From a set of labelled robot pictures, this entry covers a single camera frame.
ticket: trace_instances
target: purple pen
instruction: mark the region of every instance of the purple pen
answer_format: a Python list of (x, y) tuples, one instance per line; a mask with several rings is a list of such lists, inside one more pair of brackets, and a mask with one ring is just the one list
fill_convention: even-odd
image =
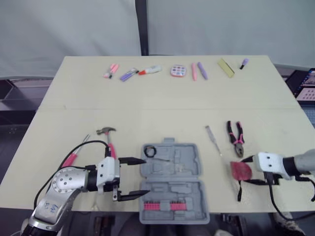
[(245, 58), (244, 61), (242, 62), (242, 65), (240, 67), (240, 70), (243, 70), (244, 66), (248, 63), (249, 59)]
[(138, 72), (139, 71), (137, 69), (133, 68), (130, 71), (128, 71), (126, 74), (124, 74), (122, 77), (120, 77), (120, 80), (125, 82), (127, 79), (129, 79), (131, 76), (133, 76), (134, 74)]
[(202, 76), (205, 78), (205, 80), (207, 80), (207, 79), (208, 79), (207, 72), (206, 72), (205, 69), (203, 68), (201, 62), (198, 62), (198, 63), (197, 63), (197, 66), (198, 66), (198, 68), (199, 68), (199, 70), (200, 70)]

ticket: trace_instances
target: screwdriver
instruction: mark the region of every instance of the screwdriver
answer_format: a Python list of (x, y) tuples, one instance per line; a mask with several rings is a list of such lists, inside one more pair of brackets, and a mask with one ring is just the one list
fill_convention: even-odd
[(210, 138), (211, 142), (214, 143), (214, 145), (216, 146), (217, 150), (218, 150), (219, 153), (220, 153), (220, 156), (222, 156), (222, 153), (221, 153), (221, 151), (220, 151), (220, 149), (219, 149), (219, 147), (218, 147), (216, 138), (215, 138), (215, 136), (213, 135), (213, 133), (212, 133), (212, 131), (211, 131), (211, 129), (210, 129), (210, 127), (209, 127), (208, 125), (206, 126), (206, 130), (207, 130), (207, 132), (208, 132), (208, 135), (209, 135), (209, 138)]
[[(90, 135), (88, 134), (84, 140), (83, 143), (86, 142), (89, 139)], [(71, 155), (67, 158), (67, 160), (64, 162), (62, 167), (66, 167), (66, 166), (71, 166), (72, 163), (74, 162), (75, 158), (78, 156), (78, 152), (80, 151), (82, 146), (80, 146), (79, 148), (77, 148), (73, 153), (71, 153)]]

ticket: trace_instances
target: pink pen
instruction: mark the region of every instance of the pink pen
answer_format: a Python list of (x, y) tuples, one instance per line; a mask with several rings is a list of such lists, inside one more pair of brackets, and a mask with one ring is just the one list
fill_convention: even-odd
[(196, 81), (197, 80), (196, 64), (192, 63), (191, 68), (192, 68), (192, 79)]
[[(83, 143), (86, 142), (89, 139), (90, 135), (88, 134), (85, 139), (83, 140)], [(80, 151), (82, 146), (80, 146), (76, 151), (74, 151), (64, 162), (62, 167), (71, 166), (74, 162), (75, 158), (78, 156), (78, 152)]]

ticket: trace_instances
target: table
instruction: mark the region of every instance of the table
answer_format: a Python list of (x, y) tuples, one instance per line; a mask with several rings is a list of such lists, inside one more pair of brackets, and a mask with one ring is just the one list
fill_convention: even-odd
[[(228, 78), (217, 61), (223, 57), (236, 71)], [(32, 208), (36, 192), (55, 171), (65, 155), (86, 134), (105, 140), (95, 131), (112, 126), (112, 141), (118, 156), (140, 157), (144, 143), (159, 143), (164, 137), (196, 143), (202, 163), (209, 212), (272, 212), (267, 186), (243, 183), (242, 202), (236, 201), (226, 168), (205, 125), (210, 125), (226, 159), (238, 161), (229, 143), (226, 121), (240, 120), (244, 130), (244, 156), (259, 151), (286, 156), (315, 148), (315, 130), (267, 56), (248, 56), (250, 62), (237, 69), (245, 56), (188, 57), (65, 57), (47, 94), (25, 134), (0, 186), (0, 207)], [(190, 64), (202, 62), (205, 81), (198, 72), (192, 80)], [(111, 63), (120, 68), (112, 80), (102, 74)], [(119, 77), (131, 67), (142, 69), (160, 64), (156, 74)], [(188, 74), (171, 77), (173, 64), (183, 64)], [(76, 166), (97, 164), (103, 146), (85, 146)], [(139, 166), (122, 165), (123, 193), (139, 189), (143, 180)], [(261, 173), (253, 177), (262, 178)], [(309, 183), (281, 180), (274, 187), (275, 201), (283, 211), (315, 210)], [(82, 193), (73, 210), (91, 210), (96, 198), (99, 210), (138, 211), (138, 201), (113, 203), (112, 194), (96, 197)]]

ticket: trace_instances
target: black tape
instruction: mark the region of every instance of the black tape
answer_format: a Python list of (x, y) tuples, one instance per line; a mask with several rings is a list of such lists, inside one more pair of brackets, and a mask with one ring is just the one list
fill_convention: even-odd
[[(148, 150), (151, 150), (151, 149), (153, 149), (153, 151), (154, 151), (153, 155), (148, 154)], [(156, 155), (156, 153), (157, 153), (157, 149), (154, 146), (149, 145), (149, 146), (144, 147), (144, 154), (146, 155), (146, 157), (152, 158)]]

